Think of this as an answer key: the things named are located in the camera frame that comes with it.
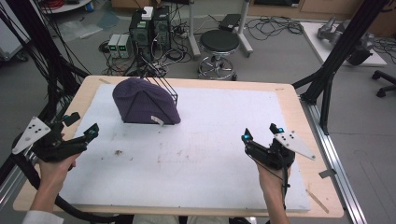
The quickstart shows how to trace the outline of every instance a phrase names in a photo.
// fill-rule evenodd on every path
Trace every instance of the purple cloth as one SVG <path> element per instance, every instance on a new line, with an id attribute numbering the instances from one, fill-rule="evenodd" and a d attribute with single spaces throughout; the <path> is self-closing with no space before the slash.
<path id="1" fill-rule="evenodd" d="M 165 124 L 180 123 L 169 92 L 145 79 L 130 77 L 123 80 L 114 88 L 113 99 L 125 123 L 156 123 L 151 116 Z"/>

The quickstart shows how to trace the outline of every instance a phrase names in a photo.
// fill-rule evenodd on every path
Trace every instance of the white board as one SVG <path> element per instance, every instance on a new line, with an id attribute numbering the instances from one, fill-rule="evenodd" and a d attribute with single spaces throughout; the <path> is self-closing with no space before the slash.
<path id="1" fill-rule="evenodd" d="M 177 125 L 123 123 L 115 85 L 102 85 L 76 136 L 95 122 L 99 136 L 77 161 L 61 191 L 73 204 L 170 208 L 265 209 L 256 164 L 241 135 L 249 128 L 268 146 L 271 122 L 285 126 L 274 92 L 175 88 Z M 310 209 L 297 162 L 286 205 Z"/>
<path id="2" fill-rule="evenodd" d="M 304 27 L 304 34 L 309 39 L 309 43 L 315 50 L 320 60 L 324 63 L 327 57 L 329 57 L 332 51 L 333 45 L 326 39 L 318 38 L 318 29 L 322 27 L 325 23 L 314 23 L 314 22 L 301 22 Z M 373 49 L 370 50 L 373 53 L 368 59 L 366 59 L 359 66 L 385 66 L 387 63 L 379 56 Z M 343 65 L 351 65 L 348 62 L 344 62 Z"/>

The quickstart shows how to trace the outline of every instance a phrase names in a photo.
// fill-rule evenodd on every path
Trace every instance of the office chair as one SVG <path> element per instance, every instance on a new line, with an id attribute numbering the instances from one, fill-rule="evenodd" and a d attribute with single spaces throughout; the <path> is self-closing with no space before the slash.
<path id="1" fill-rule="evenodd" d="M 376 93 L 376 96 L 384 97 L 387 95 L 386 91 L 396 91 L 396 77 L 391 77 L 390 75 L 388 75 L 386 73 L 376 70 L 373 73 L 372 79 L 378 80 L 381 77 L 384 78 L 385 80 L 391 82 L 393 85 L 379 89 L 379 91 Z"/>
<path id="2" fill-rule="evenodd" d="M 200 46 L 212 56 L 205 57 L 200 62 L 198 78 L 224 79 L 232 76 L 232 80 L 236 80 L 237 74 L 233 70 L 233 64 L 224 58 L 235 53 L 239 47 L 239 39 L 235 34 L 224 30 L 205 32 L 201 35 Z"/>

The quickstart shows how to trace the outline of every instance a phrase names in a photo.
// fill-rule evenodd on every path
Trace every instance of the chair wheel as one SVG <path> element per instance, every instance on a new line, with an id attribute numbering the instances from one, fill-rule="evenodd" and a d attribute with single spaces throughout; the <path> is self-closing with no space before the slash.
<path id="1" fill-rule="evenodd" d="M 382 97 L 384 97 L 386 95 L 387 94 L 382 89 L 379 89 L 379 91 L 376 93 L 376 96 L 378 96 L 380 98 L 382 98 Z"/>
<path id="2" fill-rule="evenodd" d="M 378 80 L 379 78 L 381 78 L 381 76 L 377 73 L 374 73 L 372 76 L 372 79 L 374 79 L 374 80 Z"/>

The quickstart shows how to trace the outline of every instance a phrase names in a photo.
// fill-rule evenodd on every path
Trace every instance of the wrist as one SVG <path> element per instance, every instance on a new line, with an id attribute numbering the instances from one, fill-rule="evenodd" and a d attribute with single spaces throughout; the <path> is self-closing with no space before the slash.
<path id="1" fill-rule="evenodd" d="M 283 204 L 282 189 L 265 189 L 263 191 L 264 199 L 267 203 Z"/>
<path id="2" fill-rule="evenodd" d="M 40 186 L 35 194 L 30 210 L 51 213 L 57 196 L 58 190 L 47 186 Z"/>

